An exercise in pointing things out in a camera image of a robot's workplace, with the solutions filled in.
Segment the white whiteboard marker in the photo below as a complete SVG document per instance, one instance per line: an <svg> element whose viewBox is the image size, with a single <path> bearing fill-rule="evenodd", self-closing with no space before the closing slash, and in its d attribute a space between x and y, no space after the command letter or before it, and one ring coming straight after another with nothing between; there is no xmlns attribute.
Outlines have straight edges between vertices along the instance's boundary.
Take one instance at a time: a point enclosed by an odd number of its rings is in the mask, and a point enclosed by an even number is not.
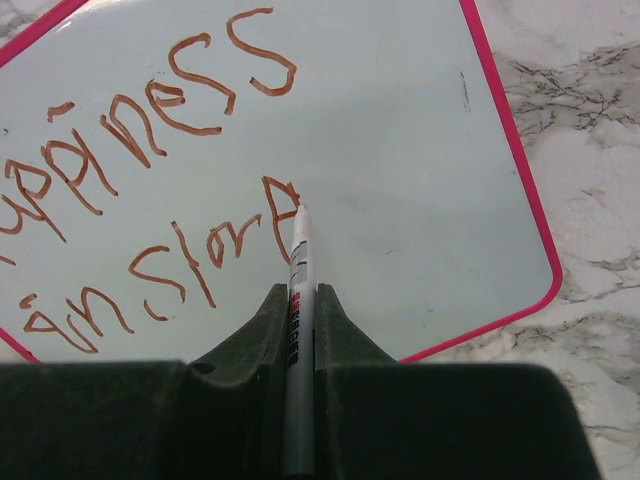
<svg viewBox="0 0 640 480"><path fill-rule="evenodd" d="M290 261L281 460L284 479L309 479L315 474L315 274L311 215L302 204L294 216Z"/></svg>

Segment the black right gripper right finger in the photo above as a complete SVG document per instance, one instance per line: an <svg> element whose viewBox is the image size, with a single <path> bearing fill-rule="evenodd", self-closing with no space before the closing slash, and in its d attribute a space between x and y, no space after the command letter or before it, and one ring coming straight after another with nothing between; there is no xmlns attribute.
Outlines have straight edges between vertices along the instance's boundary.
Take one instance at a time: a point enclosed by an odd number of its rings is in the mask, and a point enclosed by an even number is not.
<svg viewBox="0 0 640 480"><path fill-rule="evenodd" d="M316 294L320 479L597 479L567 389L521 363L402 364Z"/></svg>

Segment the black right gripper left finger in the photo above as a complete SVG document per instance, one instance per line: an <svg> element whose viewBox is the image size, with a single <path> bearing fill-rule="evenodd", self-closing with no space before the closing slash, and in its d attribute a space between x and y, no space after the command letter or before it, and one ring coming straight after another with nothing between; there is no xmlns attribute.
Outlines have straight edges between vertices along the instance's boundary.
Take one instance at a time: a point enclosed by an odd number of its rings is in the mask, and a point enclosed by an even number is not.
<svg viewBox="0 0 640 480"><path fill-rule="evenodd" d="M5 479L276 479L287 288L199 359L1 369Z"/></svg>

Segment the pink framed whiteboard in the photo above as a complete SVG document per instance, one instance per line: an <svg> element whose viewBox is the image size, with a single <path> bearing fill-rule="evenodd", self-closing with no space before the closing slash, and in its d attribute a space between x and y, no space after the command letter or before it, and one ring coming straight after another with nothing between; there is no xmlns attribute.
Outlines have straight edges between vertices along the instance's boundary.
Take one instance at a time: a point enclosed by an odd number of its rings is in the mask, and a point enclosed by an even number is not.
<svg viewBox="0 0 640 480"><path fill-rule="evenodd" d="M317 278L392 357L541 309L560 267L470 1L67 1L1 51L1 334L192 360Z"/></svg>

